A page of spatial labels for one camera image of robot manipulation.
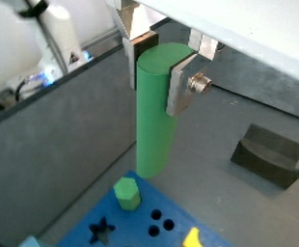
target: star-shaped hole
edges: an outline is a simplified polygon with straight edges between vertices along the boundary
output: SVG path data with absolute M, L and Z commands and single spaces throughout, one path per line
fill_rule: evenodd
M 94 244 L 100 241 L 104 245 L 108 244 L 108 234 L 115 231 L 115 226 L 107 224 L 106 217 L 102 217 L 99 224 L 91 224 L 90 230 L 94 233 L 90 243 Z

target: green cylinder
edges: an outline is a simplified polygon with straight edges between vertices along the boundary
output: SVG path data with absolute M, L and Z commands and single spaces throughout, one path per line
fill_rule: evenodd
M 148 49 L 136 63 L 136 173 L 158 175 L 166 167 L 176 118 L 167 114 L 170 68 L 194 50 L 180 43 Z

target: circular hole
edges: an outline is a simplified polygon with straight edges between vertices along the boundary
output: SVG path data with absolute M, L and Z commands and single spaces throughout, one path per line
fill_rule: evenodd
M 167 231 L 171 231 L 172 229 L 174 229 L 174 227 L 175 227 L 175 223 L 172 222 L 172 220 L 166 220 L 166 222 L 164 222 L 164 228 L 166 228 L 166 230 Z
M 150 229 L 148 229 L 148 234 L 150 234 L 151 236 L 158 236 L 159 233 L 160 233 L 159 227 L 158 227 L 158 226 L 151 226 Z
M 154 209 L 152 213 L 151 213 L 152 219 L 154 220 L 160 220 L 162 216 L 163 216 L 163 213 L 158 209 Z

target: blue shape sorter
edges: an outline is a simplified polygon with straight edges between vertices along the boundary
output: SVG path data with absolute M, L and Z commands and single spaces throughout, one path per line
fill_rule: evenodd
M 204 247 L 231 247 L 231 244 L 135 172 L 128 172 L 126 177 L 135 179 L 139 188 L 142 203 L 138 209 L 122 210 L 111 189 L 58 247 L 182 247 L 192 227 L 200 230 L 200 242 Z M 106 243 L 100 240 L 94 241 L 91 231 L 94 224 L 98 224 L 103 217 L 114 227 L 114 231 L 107 234 Z

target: screw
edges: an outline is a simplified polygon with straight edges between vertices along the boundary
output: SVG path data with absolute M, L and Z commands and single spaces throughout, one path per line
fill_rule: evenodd
M 192 92 L 204 94 L 208 91 L 210 86 L 211 80 L 202 73 L 198 73 L 188 79 L 188 87 Z

